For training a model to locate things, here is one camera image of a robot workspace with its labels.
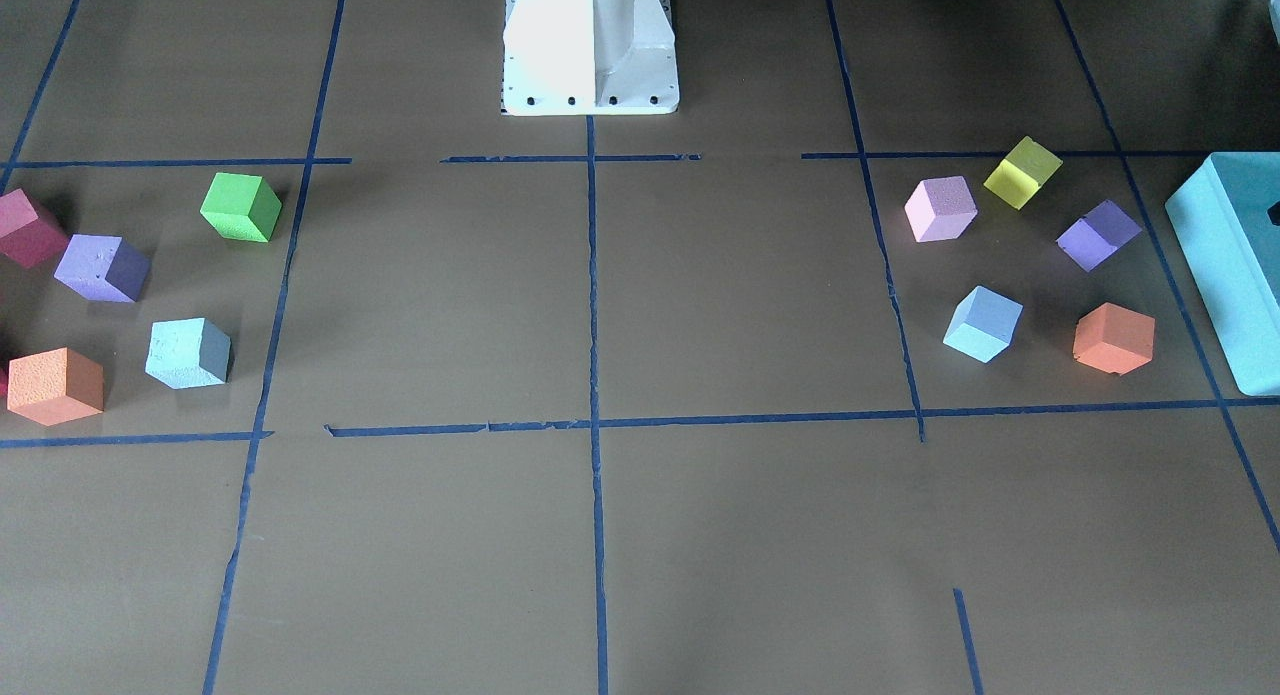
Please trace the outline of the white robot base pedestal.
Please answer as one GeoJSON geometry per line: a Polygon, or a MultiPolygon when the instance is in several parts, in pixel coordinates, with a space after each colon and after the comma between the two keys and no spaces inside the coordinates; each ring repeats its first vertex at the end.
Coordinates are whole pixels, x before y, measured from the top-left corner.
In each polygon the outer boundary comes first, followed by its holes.
{"type": "Polygon", "coordinates": [[[500,110],[509,116],[675,113],[671,0],[506,0],[500,110]]]}

